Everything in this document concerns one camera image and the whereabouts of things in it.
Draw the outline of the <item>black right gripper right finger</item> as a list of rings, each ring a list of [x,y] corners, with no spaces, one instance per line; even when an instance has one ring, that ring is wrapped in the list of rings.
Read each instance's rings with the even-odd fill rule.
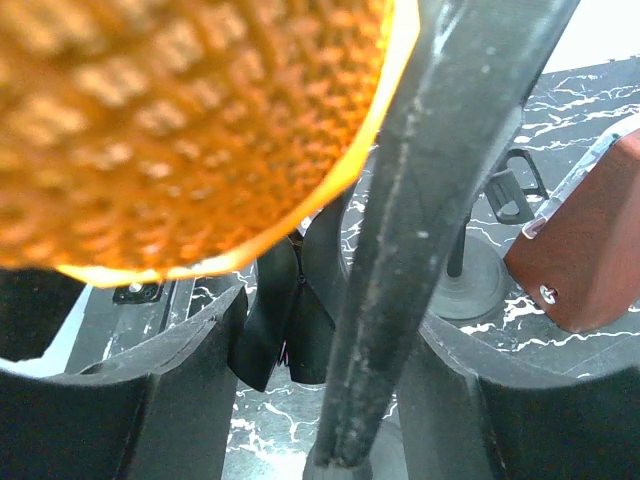
[[[639,364],[578,379],[427,316],[398,386],[411,479],[636,479]]]

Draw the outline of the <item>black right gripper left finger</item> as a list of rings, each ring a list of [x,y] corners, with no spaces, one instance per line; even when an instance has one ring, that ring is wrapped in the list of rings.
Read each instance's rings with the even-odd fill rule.
[[[237,380],[243,287],[78,374],[1,374],[4,479],[218,479]]]

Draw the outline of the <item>black round-base stand front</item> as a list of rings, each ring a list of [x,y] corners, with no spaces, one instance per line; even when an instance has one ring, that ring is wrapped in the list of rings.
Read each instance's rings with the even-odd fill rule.
[[[520,185],[509,167],[513,158],[526,162],[535,180],[534,186]],[[534,218],[528,196],[549,198],[530,153],[522,148],[508,150],[483,193],[497,221],[503,225],[523,225]],[[432,295],[429,312],[451,323],[482,322],[498,313],[507,290],[508,274],[502,257],[462,227]]]

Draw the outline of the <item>orange microphone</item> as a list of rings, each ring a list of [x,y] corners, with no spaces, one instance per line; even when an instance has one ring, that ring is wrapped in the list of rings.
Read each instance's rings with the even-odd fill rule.
[[[1,264],[237,270],[359,176],[414,1],[5,1]]]

